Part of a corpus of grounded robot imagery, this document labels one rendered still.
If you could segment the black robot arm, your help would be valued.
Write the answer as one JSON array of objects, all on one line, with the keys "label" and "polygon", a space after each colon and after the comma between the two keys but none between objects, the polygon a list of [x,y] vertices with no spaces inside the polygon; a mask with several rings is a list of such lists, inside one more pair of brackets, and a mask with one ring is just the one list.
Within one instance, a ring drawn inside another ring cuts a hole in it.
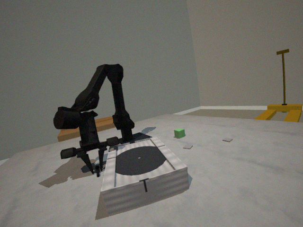
[{"label": "black robot arm", "polygon": [[[53,124],[56,129],[79,129],[96,126],[94,117],[98,116],[93,110],[99,102],[99,91],[105,78],[112,83],[112,91],[115,102],[116,112],[113,115],[113,123],[117,130],[121,130],[123,142],[134,140],[132,130],[134,122],[130,119],[125,110],[124,95],[121,81],[123,79],[123,67],[120,64],[103,64],[97,67],[87,88],[83,90],[75,99],[71,108],[58,107],[58,111],[53,118]],[[85,112],[83,112],[85,111]],[[83,113],[80,113],[83,112]]]}]

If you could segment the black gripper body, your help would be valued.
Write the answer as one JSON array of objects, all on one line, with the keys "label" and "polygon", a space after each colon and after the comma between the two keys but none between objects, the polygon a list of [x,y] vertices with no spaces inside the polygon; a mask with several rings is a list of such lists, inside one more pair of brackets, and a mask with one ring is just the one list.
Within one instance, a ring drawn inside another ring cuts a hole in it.
[{"label": "black gripper body", "polygon": [[[80,129],[80,136],[82,141],[81,148],[68,148],[63,149],[61,153],[61,159],[67,159],[74,156],[80,156],[86,154],[87,151],[94,149],[105,149],[107,146],[115,146],[119,144],[119,139],[117,136],[107,139],[105,142],[99,142],[98,133],[96,126],[88,126]],[[93,146],[96,145],[96,146]],[[86,148],[90,146],[89,148]]]}]

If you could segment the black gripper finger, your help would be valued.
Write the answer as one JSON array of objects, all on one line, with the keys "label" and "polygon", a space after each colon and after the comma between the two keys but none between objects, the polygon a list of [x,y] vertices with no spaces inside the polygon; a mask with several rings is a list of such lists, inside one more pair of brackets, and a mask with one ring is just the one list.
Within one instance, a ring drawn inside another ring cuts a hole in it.
[{"label": "black gripper finger", "polygon": [[90,169],[91,173],[94,174],[94,170],[93,170],[93,167],[92,167],[92,165],[90,163],[90,159],[89,159],[88,154],[83,154],[83,155],[77,156],[77,158],[78,157],[81,158],[86,163],[86,165]]},{"label": "black gripper finger", "polygon": [[103,165],[103,155],[104,155],[104,151],[106,151],[106,150],[107,150],[107,148],[98,151],[98,156],[99,156],[99,162],[100,162],[100,169],[101,169],[101,171],[103,169],[103,167],[102,167],[102,165]]}]

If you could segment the dark grey disc with small center hole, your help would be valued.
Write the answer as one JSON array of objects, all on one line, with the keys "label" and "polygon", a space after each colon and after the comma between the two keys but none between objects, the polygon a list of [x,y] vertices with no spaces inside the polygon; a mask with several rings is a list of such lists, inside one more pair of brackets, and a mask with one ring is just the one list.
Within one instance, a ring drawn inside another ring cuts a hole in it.
[{"label": "dark grey disc with small center hole", "polygon": [[156,146],[132,148],[116,157],[116,173],[141,175],[158,168],[165,160],[165,156]]}]

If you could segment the green cube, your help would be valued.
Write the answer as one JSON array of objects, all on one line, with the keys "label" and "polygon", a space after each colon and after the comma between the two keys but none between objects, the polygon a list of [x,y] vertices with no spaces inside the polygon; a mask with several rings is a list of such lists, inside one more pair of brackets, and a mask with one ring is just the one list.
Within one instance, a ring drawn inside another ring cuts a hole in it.
[{"label": "green cube", "polygon": [[176,138],[182,138],[182,137],[185,137],[185,130],[184,129],[176,129],[174,130],[174,133],[175,133],[175,137]]}]

